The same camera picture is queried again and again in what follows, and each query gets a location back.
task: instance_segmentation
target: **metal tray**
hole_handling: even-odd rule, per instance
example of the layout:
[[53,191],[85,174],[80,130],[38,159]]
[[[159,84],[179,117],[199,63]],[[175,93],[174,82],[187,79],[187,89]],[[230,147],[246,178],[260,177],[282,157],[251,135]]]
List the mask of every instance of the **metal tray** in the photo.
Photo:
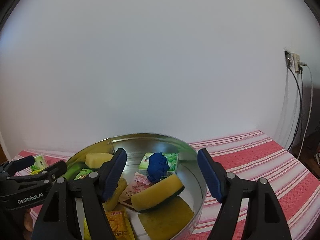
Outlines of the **metal tray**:
[[[138,171],[138,166],[146,152],[179,153],[177,176],[185,186],[180,197],[188,203],[195,215],[188,225],[172,239],[186,239],[193,232],[199,221],[207,192],[206,183],[197,164],[197,153],[187,143],[169,136],[150,133],[129,134],[97,142],[71,157],[67,161],[67,165],[69,167],[75,162],[84,162],[87,153],[114,154],[118,148],[123,148],[127,151],[127,164],[122,176],[127,180],[128,184],[132,180],[134,173]],[[79,226],[83,236],[84,210],[81,199],[76,200],[76,206]],[[140,223],[138,213],[130,209],[127,209],[127,213],[136,240],[150,240]]]

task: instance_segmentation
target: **blue gripper pad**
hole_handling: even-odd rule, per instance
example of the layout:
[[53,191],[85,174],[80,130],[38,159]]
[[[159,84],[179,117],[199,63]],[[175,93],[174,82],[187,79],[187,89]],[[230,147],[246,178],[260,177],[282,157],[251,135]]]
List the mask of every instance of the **blue gripper pad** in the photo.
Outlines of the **blue gripper pad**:
[[199,168],[211,196],[216,198],[219,203],[222,203],[227,194],[225,179],[227,172],[220,163],[212,160],[207,149],[199,150],[197,158]]
[[99,185],[103,188],[102,198],[104,201],[112,197],[126,163],[127,152],[119,148],[112,159],[100,167]]

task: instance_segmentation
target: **black cable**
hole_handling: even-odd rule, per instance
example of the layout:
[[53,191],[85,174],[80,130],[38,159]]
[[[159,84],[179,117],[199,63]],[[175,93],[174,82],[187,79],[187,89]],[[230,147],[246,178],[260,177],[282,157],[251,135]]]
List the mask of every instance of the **black cable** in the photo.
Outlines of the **black cable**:
[[[301,99],[303,99],[303,78],[302,78],[302,71],[301,73]],[[302,123],[303,123],[303,114],[301,113],[301,124],[300,124],[300,141],[302,141]]]
[[298,83],[298,80],[296,78],[296,76],[294,75],[293,71],[288,68],[290,70],[290,72],[292,73],[293,77],[294,77],[294,80],[296,81],[296,84],[297,84],[297,88],[298,88],[298,92],[299,92],[299,98],[300,98],[300,113],[299,113],[299,118],[298,118],[298,122],[297,122],[297,126],[296,126],[296,129],[294,131],[294,135],[293,135],[293,139],[292,139],[292,142],[290,143],[289,147],[288,147],[288,151],[291,149],[292,145],[293,145],[293,142],[294,142],[294,139],[296,138],[297,136],[297,133],[298,133],[298,129],[299,129],[299,124],[300,124],[300,121],[302,119],[302,96],[301,96],[301,91],[300,91],[300,86],[299,86],[299,83]]

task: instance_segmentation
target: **white cable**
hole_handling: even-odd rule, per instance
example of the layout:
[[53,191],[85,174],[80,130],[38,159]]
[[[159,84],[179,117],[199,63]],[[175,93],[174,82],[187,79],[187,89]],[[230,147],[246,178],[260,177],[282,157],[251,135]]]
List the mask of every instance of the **white cable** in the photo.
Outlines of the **white cable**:
[[308,66],[306,63],[303,63],[302,61],[298,61],[299,66]]
[[299,151],[299,154],[298,154],[298,158],[297,158],[297,159],[300,158],[300,154],[301,154],[301,150],[302,150],[304,138],[305,138],[305,136],[306,136],[306,132],[307,132],[307,128],[308,128],[308,124],[309,124],[309,120],[310,120],[310,115],[311,115],[312,98],[313,98],[312,74],[311,74],[310,67],[309,67],[307,64],[306,64],[305,66],[309,69],[309,72],[310,72],[310,79],[311,79],[311,98],[310,98],[310,108],[309,108],[309,116],[308,116],[307,126],[306,126],[306,129],[304,130],[304,135],[303,135],[303,139],[302,139],[302,143],[301,143],[301,147],[300,147],[300,151]]

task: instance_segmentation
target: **white wall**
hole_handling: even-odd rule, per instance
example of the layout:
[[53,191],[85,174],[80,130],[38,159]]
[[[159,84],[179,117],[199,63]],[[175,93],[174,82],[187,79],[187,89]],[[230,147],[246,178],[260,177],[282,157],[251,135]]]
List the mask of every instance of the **white wall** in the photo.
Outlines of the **white wall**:
[[262,129],[286,146],[297,90],[284,48],[319,88],[303,0],[21,0],[0,36],[0,131],[11,156],[136,132]]

